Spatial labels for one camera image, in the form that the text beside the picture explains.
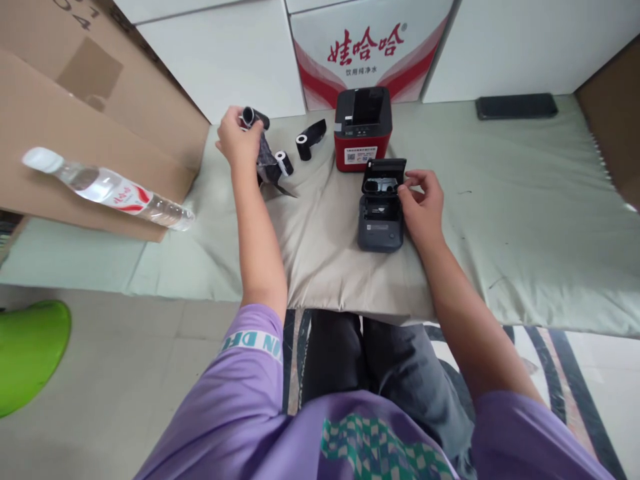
bottle cap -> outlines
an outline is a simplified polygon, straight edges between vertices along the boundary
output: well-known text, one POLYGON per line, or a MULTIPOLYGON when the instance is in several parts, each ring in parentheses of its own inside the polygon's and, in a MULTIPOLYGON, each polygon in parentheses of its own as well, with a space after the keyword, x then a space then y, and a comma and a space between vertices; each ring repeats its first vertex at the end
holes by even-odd
POLYGON ((62 166, 65 159, 56 152, 44 147, 35 147, 25 153, 22 163, 32 169, 53 173, 62 166))

green plastic stool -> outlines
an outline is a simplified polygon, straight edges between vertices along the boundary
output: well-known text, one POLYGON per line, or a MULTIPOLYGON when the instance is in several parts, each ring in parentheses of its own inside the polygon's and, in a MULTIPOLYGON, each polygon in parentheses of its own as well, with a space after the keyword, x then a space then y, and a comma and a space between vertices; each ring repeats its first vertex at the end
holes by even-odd
POLYGON ((42 390, 70 334, 71 314, 58 300, 0 313, 0 418, 24 407, 42 390))

water bottle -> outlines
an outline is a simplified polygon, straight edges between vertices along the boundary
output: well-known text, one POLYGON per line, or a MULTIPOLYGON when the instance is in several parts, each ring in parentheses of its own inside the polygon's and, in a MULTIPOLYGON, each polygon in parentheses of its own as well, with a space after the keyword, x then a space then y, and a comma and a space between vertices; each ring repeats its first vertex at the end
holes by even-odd
POLYGON ((190 210, 141 187, 116 172, 70 162, 43 147, 32 148, 22 163, 58 178, 82 198, 149 220, 173 230, 188 230, 190 210))

purple t-shirt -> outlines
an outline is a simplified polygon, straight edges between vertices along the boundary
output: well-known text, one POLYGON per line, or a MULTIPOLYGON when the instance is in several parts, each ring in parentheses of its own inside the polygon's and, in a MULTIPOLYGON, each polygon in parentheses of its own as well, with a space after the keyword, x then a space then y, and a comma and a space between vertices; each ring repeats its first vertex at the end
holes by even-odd
MULTIPOLYGON (((436 442, 370 392, 326 395, 282 414, 281 342, 273 310, 242 307, 136 480, 458 478, 436 442)), ((480 479, 612 478, 538 402, 497 391, 475 408, 480 479)))

person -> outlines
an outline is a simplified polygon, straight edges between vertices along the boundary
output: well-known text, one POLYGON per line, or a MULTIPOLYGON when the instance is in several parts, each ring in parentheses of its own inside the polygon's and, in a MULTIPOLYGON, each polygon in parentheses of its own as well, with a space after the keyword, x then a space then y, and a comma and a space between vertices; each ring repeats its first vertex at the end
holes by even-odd
POLYGON ((546 407, 447 247, 432 171, 408 171, 398 194, 475 428, 422 326, 364 319, 361 332, 355 315, 326 311, 311 322, 303 406, 285 415, 287 277, 256 182, 263 126, 243 131, 240 112, 229 108, 216 146, 231 166, 242 303, 136 479, 612 478, 546 407))

